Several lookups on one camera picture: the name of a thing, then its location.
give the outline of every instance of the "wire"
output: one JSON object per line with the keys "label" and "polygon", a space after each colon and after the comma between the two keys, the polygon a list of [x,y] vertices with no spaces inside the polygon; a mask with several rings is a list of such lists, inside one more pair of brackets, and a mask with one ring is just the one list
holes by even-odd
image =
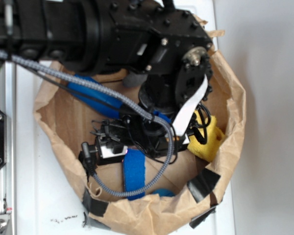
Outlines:
{"label": "wire", "polygon": [[[131,130],[130,130],[130,127],[129,127],[129,123],[127,123],[127,122],[125,121],[125,124],[126,124],[126,128],[127,128],[127,131],[128,131],[128,135],[129,135],[131,141],[133,142],[133,144],[135,145],[135,147],[136,147],[138,150],[140,150],[140,151],[141,151],[146,157],[148,157],[149,159],[151,159],[151,160],[153,160],[153,161],[155,161],[155,162],[158,162],[158,163],[162,163],[162,164],[164,164],[163,161],[160,161],[160,160],[155,159],[155,158],[153,158],[152,156],[150,156],[150,155],[147,153],[146,149],[145,149],[140,143],[138,143],[137,141],[135,141],[135,140],[133,139],[133,136],[132,136],[132,134],[131,134]],[[171,127],[172,127],[172,129],[173,129],[174,139],[176,140],[176,133],[175,133],[175,129],[174,129],[174,127],[172,126],[172,124],[171,124]],[[175,142],[175,151],[176,151],[176,153],[175,153],[175,158],[174,158],[174,160],[173,160],[172,162],[169,163],[169,165],[172,165],[172,164],[175,163],[176,160],[177,160],[177,152],[178,152],[177,147],[178,147],[178,146],[177,146],[177,142],[176,142],[176,141],[174,141],[174,142]]]}
{"label": "wire", "polygon": [[66,86],[63,85],[63,84],[58,83],[58,82],[56,82],[56,81],[54,81],[54,80],[48,78],[47,76],[42,75],[41,73],[39,73],[39,72],[36,71],[36,70],[33,70],[33,69],[31,69],[31,68],[27,68],[27,67],[24,67],[24,66],[22,66],[22,67],[23,67],[24,69],[26,69],[26,70],[32,72],[33,74],[39,76],[39,77],[42,78],[43,80],[45,80],[45,81],[47,81],[47,82],[49,82],[49,83],[52,83],[52,84],[54,84],[55,86],[58,86],[59,88],[65,90],[65,91],[67,91],[67,92],[69,92],[69,93],[72,93],[72,94],[75,94],[75,95],[79,95],[79,96],[85,97],[85,98],[90,99],[90,100],[92,100],[92,101],[95,101],[95,102],[97,102],[97,103],[99,103],[99,104],[102,104],[102,105],[104,105],[104,106],[107,106],[108,108],[113,109],[113,110],[115,110],[115,111],[117,111],[117,112],[119,112],[119,113],[122,113],[122,114],[136,115],[135,112],[125,111],[124,109],[118,109],[118,108],[114,107],[113,105],[108,104],[108,103],[106,103],[106,102],[104,102],[104,101],[102,101],[102,100],[100,100],[100,99],[97,99],[97,98],[95,98],[95,97],[93,97],[93,96],[90,96],[90,95],[84,94],[84,93],[82,93],[82,92],[75,91],[75,90],[73,90],[73,89],[71,89],[71,88],[68,88],[68,87],[66,87]]}
{"label": "wire", "polygon": [[[0,50],[0,59],[1,60],[7,60],[8,59],[8,54],[3,51]],[[16,56],[16,55],[12,55],[11,61],[21,65],[21,66],[25,66],[28,68],[31,68],[33,70],[36,71],[41,71],[44,72],[46,74],[49,74],[51,76],[54,77],[58,77],[61,78],[67,82],[73,82],[76,83],[78,85],[84,86],[84,87],[88,87],[91,89],[94,89],[98,92],[102,92],[104,94],[110,95],[114,98],[119,99],[120,101],[122,101],[124,104],[126,104],[128,107],[130,107],[131,109],[133,109],[137,114],[139,114],[141,117],[151,120],[155,123],[160,124],[161,126],[163,126],[168,134],[168,138],[169,138],[169,142],[168,142],[168,152],[167,152],[167,158],[165,160],[165,163],[162,165],[162,167],[160,168],[160,170],[158,171],[158,173],[156,174],[156,176],[148,183],[146,184],[144,187],[138,189],[138,190],[134,190],[134,191],[128,191],[128,192],[119,192],[119,191],[115,191],[112,190],[110,188],[108,188],[102,181],[101,179],[98,177],[98,175],[95,172],[95,169],[90,169],[92,176],[94,177],[94,179],[97,181],[97,183],[99,184],[99,186],[102,187],[103,190],[105,190],[107,193],[113,195],[113,196],[117,196],[117,197],[129,197],[129,196],[134,196],[134,195],[138,195],[141,194],[143,192],[145,192],[146,190],[148,190],[149,188],[151,188],[163,175],[164,171],[166,170],[166,168],[168,167],[172,155],[174,154],[174,140],[173,140],[173,134],[171,132],[171,127],[170,124],[167,123],[167,121],[165,121],[163,118],[157,117],[157,116],[153,116],[151,113],[148,113],[146,110],[144,110],[142,107],[140,107],[139,105],[137,105],[133,100],[129,99],[128,97],[110,89],[107,88],[105,86],[99,85],[95,82],[91,82],[91,81],[87,81],[85,79],[81,79],[75,76],[72,76],[70,74],[67,73],[63,73],[51,68],[48,68],[46,66],[43,66],[41,64],[39,64],[38,62],[32,61],[32,60],[26,60],[20,56]]]}
{"label": "wire", "polygon": [[209,110],[207,109],[207,107],[200,103],[200,104],[198,104],[196,110],[198,111],[198,113],[201,112],[201,110],[203,110],[206,113],[206,116],[208,118],[207,123],[205,123],[205,119],[201,118],[202,124],[197,123],[196,127],[197,128],[204,128],[204,127],[209,126],[209,124],[211,123],[211,114],[210,114]]}

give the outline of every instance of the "blue velcro strap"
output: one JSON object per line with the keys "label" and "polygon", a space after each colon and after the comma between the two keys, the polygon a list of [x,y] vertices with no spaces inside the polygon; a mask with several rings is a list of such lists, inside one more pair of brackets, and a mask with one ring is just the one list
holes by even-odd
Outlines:
{"label": "blue velcro strap", "polygon": [[[145,156],[139,150],[129,149],[123,160],[125,191],[134,191],[145,186]],[[145,196],[141,193],[128,197],[135,200]]]}

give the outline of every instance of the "black cable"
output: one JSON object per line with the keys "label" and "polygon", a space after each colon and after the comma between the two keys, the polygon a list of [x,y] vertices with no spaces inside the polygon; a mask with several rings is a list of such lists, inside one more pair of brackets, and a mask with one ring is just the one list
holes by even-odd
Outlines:
{"label": "black cable", "polygon": [[[202,114],[201,109],[198,110],[200,119],[201,119],[201,123],[205,122],[205,118],[204,115]],[[204,136],[203,136],[203,141],[201,142],[201,144],[206,144],[208,142],[208,135],[207,135],[207,125],[204,125],[202,127],[203,131],[204,131]]]}
{"label": "black cable", "polygon": [[201,112],[201,110],[203,110],[203,111],[206,113],[206,116],[207,116],[207,118],[208,118],[207,123],[205,122],[205,119],[202,119],[202,118],[201,118],[201,123],[202,123],[202,124],[197,123],[197,124],[196,124],[196,127],[197,127],[197,128],[204,128],[204,127],[209,126],[209,124],[211,123],[211,114],[210,114],[209,110],[207,109],[207,107],[204,106],[203,104],[199,104],[199,105],[197,106],[196,110],[198,111],[198,113]]}
{"label": "black cable", "polygon": [[116,108],[116,107],[114,107],[114,106],[112,106],[112,105],[110,105],[110,104],[108,104],[108,103],[106,103],[106,102],[104,102],[104,101],[102,101],[102,100],[100,100],[100,99],[97,99],[97,98],[92,97],[92,96],[90,96],[90,95],[84,94],[84,93],[82,93],[82,92],[78,92],[78,91],[72,90],[72,89],[70,89],[70,88],[64,86],[63,84],[58,83],[58,82],[55,82],[55,81],[53,81],[52,79],[50,79],[50,78],[48,78],[48,77],[46,77],[46,76],[40,74],[40,73],[39,73],[38,71],[36,71],[36,70],[30,69],[30,68],[27,68],[27,67],[23,67],[23,68],[25,68],[26,70],[28,70],[28,71],[32,72],[33,74],[39,76],[39,77],[42,78],[43,80],[45,80],[45,81],[47,81],[47,82],[50,82],[50,83],[52,83],[52,84],[58,86],[59,88],[65,90],[65,91],[67,91],[67,92],[69,92],[69,93],[73,93],[73,94],[75,94],[75,95],[80,95],[80,96],[82,96],[82,97],[85,97],[85,98],[87,98],[87,99],[90,99],[90,100],[92,100],[92,101],[95,101],[95,102],[97,102],[97,103],[99,103],[99,104],[105,105],[105,106],[107,106],[108,108],[113,109],[113,110],[115,110],[115,111],[117,111],[117,112],[119,112],[119,113],[122,113],[122,114],[136,115],[135,112],[131,112],[131,111],[128,111],[128,110],[125,111],[125,110],[123,110],[123,109],[118,109],[118,108]]}
{"label": "black cable", "polygon": [[[131,141],[133,142],[133,144],[135,145],[135,147],[136,147],[138,150],[140,150],[140,151],[141,151],[146,157],[148,157],[149,159],[151,159],[151,160],[153,160],[153,161],[155,161],[155,162],[158,162],[158,163],[162,163],[162,164],[163,164],[164,162],[162,162],[162,161],[160,161],[160,160],[157,160],[157,159],[153,158],[152,156],[150,156],[150,155],[147,153],[146,149],[144,149],[144,147],[143,147],[140,143],[138,143],[137,141],[135,141],[135,140],[133,139],[132,134],[131,134],[131,131],[130,131],[130,128],[129,128],[129,123],[127,123],[127,122],[125,121],[125,124],[126,124],[126,128],[127,128],[127,131],[128,131],[128,135],[129,135]],[[174,159],[172,162],[170,162],[169,165],[175,163],[176,160],[177,160],[177,142],[176,142],[176,133],[175,133],[175,129],[174,129],[174,127],[172,126],[171,123],[170,123],[170,126],[171,126],[172,129],[173,129],[174,139],[175,139],[175,159]]]}

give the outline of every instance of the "white surface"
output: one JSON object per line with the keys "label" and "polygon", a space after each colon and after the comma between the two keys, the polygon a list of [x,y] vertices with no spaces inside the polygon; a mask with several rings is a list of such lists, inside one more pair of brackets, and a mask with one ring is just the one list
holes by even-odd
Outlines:
{"label": "white surface", "polygon": [[[180,1],[197,5],[197,13],[214,22],[210,0]],[[40,79],[18,68],[17,79],[17,234],[18,235],[112,235],[114,232],[82,227],[84,207],[68,184],[45,133],[32,116]],[[231,188],[217,213],[195,230],[188,225],[177,235],[234,235]]]}
{"label": "white surface", "polygon": [[294,234],[294,0],[215,0],[219,47],[247,92],[232,178],[237,235]]}

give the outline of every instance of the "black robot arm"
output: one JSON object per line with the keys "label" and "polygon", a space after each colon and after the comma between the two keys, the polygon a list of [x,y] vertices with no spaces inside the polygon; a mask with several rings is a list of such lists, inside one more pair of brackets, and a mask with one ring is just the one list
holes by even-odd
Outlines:
{"label": "black robot arm", "polygon": [[[0,0],[0,49],[32,60],[57,60],[81,75],[122,68],[146,74],[140,105],[173,121],[212,76],[207,54],[212,40],[189,11],[176,9],[172,0],[163,4],[154,0]],[[212,91],[207,87],[204,100]],[[164,154],[164,132],[145,124],[141,132],[151,141],[144,143],[143,138],[142,145],[150,147],[149,153],[159,146],[164,151],[154,155]]]}

